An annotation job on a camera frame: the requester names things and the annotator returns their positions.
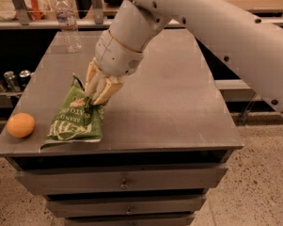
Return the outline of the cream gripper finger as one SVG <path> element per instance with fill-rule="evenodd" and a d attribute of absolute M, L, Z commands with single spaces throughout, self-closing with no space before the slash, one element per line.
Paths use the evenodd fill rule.
<path fill-rule="evenodd" d="M 92 97 L 92 103 L 94 105 L 105 103 L 123 87 L 123 84 L 124 80 L 121 76 L 103 78 Z"/>
<path fill-rule="evenodd" d="M 96 58 L 89 63 L 86 72 L 85 95 L 91 97 L 96 91 L 102 78 L 102 70 L 99 68 Z"/>

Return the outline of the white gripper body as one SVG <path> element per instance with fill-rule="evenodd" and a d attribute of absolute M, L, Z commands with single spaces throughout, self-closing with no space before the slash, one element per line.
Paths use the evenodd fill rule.
<path fill-rule="evenodd" d="M 95 46 L 95 58 L 102 71 L 113 76 L 135 73 L 143 53 L 134 52 L 119 43 L 109 30 L 102 32 Z"/>

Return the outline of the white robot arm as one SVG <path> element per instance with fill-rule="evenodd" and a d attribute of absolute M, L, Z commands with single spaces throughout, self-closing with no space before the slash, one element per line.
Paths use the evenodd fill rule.
<path fill-rule="evenodd" d="M 106 102 L 135 73 L 143 51 L 175 20 L 283 117 L 283 28 L 224 0 L 125 0 L 102 32 L 86 74 L 86 96 Z"/>

